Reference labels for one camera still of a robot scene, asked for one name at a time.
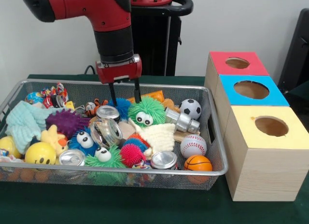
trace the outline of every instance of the white crocheted cloth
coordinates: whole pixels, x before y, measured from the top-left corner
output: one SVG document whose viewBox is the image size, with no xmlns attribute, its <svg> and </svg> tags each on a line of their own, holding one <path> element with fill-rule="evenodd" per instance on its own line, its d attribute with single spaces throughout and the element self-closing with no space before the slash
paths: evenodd
<svg viewBox="0 0 309 224">
<path fill-rule="evenodd" d="M 150 148 L 144 152 L 148 160 L 157 152 L 174 150 L 174 124 L 158 124 L 141 128 L 130 118 L 129 123 L 134 126 L 136 132 L 149 143 Z"/>
</svg>

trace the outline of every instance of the white wall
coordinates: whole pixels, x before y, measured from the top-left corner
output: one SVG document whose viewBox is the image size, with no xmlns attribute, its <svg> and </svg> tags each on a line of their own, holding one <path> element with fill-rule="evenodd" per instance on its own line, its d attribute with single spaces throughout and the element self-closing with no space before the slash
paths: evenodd
<svg viewBox="0 0 309 224">
<path fill-rule="evenodd" d="M 278 80 L 309 0 L 193 0 L 176 75 L 204 76 L 209 51 L 255 51 Z M 0 0 L 0 101 L 30 73 L 78 74 L 99 59 L 86 18 L 38 21 L 22 0 Z"/>
</svg>

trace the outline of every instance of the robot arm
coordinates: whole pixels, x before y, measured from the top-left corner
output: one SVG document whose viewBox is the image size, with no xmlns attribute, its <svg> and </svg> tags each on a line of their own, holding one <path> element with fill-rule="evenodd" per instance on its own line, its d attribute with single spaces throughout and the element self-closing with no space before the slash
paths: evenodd
<svg viewBox="0 0 309 224">
<path fill-rule="evenodd" d="M 136 101 L 140 100 L 138 78 L 141 60 L 133 53 L 130 0 L 24 0 L 43 22 L 86 16 L 93 27 L 100 62 L 97 71 L 102 83 L 109 83 L 116 105 L 113 83 L 135 80 Z"/>
</svg>

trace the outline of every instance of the yellow box top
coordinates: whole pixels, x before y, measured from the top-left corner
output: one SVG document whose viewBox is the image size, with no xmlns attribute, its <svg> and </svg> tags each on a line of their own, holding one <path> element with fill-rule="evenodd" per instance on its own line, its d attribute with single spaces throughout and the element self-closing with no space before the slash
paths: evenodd
<svg viewBox="0 0 309 224">
<path fill-rule="evenodd" d="M 248 148 L 309 149 L 309 133 L 290 107 L 232 106 Z"/>
</svg>

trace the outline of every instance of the orange stress ball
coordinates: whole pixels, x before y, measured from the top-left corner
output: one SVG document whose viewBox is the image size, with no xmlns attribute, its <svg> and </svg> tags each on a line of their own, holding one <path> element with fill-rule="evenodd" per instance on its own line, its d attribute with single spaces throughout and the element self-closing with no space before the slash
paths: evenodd
<svg viewBox="0 0 309 224">
<path fill-rule="evenodd" d="M 193 155 L 184 163 L 184 170 L 212 171 L 212 165 L 208 158 L 203 155 Z M 194 184 L 202 184 L 209 179 L 208 176 L 187 176 Z"/>
</svg>

